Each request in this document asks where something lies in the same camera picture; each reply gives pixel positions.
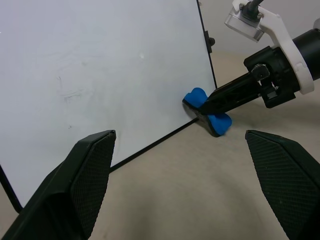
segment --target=robotic arm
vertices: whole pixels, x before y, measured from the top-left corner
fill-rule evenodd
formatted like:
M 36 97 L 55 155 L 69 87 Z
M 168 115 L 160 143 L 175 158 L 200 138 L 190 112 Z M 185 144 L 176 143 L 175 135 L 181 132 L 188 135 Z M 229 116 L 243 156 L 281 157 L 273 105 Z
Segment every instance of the robotic arm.
M 291 39 L 281 19 L 259 4 L 263 0 L 234 0 L 225 24 L 258 42 L 268 34 L 273 47 L 266 47 L 244 60 L 248 73 L 217 88 L 199 108 L 203 115 L 226 113 L 262 97 L 267 108 L 308 94 L 320 78 L 320 18 L 313 29 Z

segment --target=black cable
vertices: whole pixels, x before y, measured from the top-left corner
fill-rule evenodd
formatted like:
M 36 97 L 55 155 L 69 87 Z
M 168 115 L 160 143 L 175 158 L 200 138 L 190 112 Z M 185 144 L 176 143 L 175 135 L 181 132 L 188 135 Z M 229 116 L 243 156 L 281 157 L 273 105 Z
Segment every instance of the black cable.
M 252 0 L 252 2 L 250 2 L 249 4 L 248 11 L 249 12 L 255 11 L 263 1 L 264 0 Z

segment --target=blue eraser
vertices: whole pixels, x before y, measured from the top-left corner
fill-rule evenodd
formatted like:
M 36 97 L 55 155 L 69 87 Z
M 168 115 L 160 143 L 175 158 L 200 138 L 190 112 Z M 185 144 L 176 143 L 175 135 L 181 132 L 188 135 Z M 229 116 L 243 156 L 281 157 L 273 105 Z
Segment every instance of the blue eraser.
M 226 133 L 228 128 L 232 125 L 232 119 L 226 113 L 203 115 L 199 112 L 199 108 L 208 99 L 205 91 L 202 88 L 196 87 L 189 92 L 183 99 L 183 103 L 195 113 L 195 115 L 202 121 L 210 134 L 214 137 L 220 137 Z

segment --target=floor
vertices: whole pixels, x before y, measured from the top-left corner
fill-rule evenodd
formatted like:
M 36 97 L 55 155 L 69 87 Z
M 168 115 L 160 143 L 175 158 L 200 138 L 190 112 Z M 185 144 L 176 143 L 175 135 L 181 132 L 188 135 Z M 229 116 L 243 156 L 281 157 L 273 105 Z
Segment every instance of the floor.
M 218 86 L 244 74 L 244 56 L 215 52 Z M 246 130 L 299 142 L 320 160 L 320 84 L 273 109 L 261 99 L 229 112 L 233 125 L 214 138 L 198 124 L 110 175 L 90 240 L 287 240 L 266 201 Z M 0 237 L 17 214 L 0 189 Z

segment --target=whiteboard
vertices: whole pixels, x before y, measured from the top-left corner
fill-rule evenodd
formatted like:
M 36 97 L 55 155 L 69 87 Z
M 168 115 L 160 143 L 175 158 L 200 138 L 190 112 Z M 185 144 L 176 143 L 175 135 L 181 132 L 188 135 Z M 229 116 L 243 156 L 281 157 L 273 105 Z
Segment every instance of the whiteboard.
M 78 140 L 116 130 L 115 165 L 215 89 L 196 0 L 5 0 L 0 32 L 0 164 L 23 207 Z

